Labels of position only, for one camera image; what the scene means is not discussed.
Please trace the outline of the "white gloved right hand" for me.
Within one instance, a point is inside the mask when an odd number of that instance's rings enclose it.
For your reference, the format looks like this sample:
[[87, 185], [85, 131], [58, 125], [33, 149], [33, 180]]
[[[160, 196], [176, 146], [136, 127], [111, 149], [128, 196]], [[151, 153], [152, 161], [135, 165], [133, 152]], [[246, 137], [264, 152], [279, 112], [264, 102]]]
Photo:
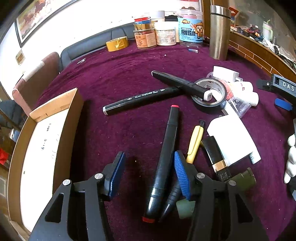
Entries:
[[295, 148], [295, 134], [291, 135], [288, 140], [287, 144], [290, 147], [288, 151], [288, 160], [286, 164], [286, 170], [283, 176], [283, 181], [285, 184], [296, 175], [296, 148]]

